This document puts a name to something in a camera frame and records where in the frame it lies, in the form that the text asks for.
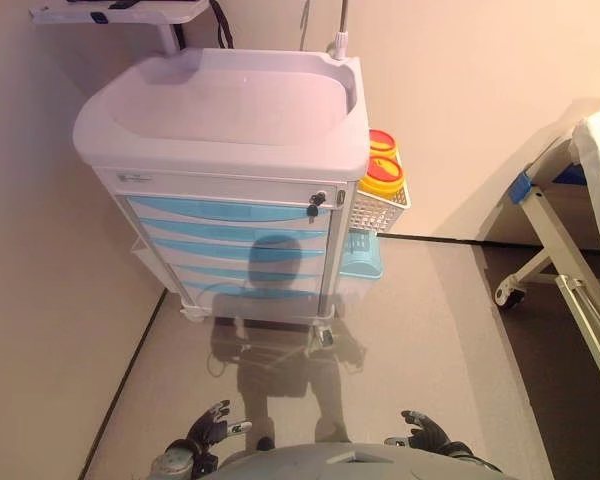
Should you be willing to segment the robot left hand black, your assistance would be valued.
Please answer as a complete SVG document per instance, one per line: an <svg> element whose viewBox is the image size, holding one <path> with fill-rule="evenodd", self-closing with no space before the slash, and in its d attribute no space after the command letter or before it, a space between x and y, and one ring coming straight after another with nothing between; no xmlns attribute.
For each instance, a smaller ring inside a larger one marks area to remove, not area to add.
<svg viewBox="0 0 600 480"><path fill-rule="evenodd" d="M252 429L253 423L249 420L229 422L229 413L229 400L215 403L193 423L185 439L204 452L227 438L244 435Z"/></svg>

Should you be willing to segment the robot right hand black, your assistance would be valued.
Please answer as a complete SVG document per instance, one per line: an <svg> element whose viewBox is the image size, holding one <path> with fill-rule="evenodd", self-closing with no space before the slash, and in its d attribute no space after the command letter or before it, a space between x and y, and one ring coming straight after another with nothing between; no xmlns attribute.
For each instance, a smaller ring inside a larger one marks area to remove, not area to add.
<svg viewBox="0 0 600 480"><path fill-rule="evenodd" d="M430 453L446 455L451 444L446 432L430 417L416 410L403 410L400 413L405 424L411 426L407 437L389 437L385 445L410 447Z"/></svg>

